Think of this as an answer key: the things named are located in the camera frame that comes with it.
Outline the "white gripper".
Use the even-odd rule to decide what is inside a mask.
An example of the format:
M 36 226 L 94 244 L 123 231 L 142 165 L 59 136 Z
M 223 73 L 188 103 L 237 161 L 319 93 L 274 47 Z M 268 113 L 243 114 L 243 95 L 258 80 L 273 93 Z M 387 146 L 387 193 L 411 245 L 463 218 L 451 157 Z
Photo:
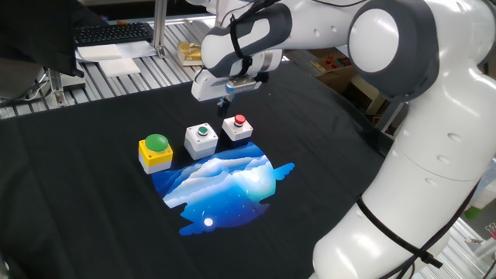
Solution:
M 254 77 L 215 77 L 207 70 L 199 71 L 193 80 L 192 95 L 200 102 L 221 98 L 217 103 L 217 116 L 225 118 L 234 95 L 255 91 L 262 85 Z

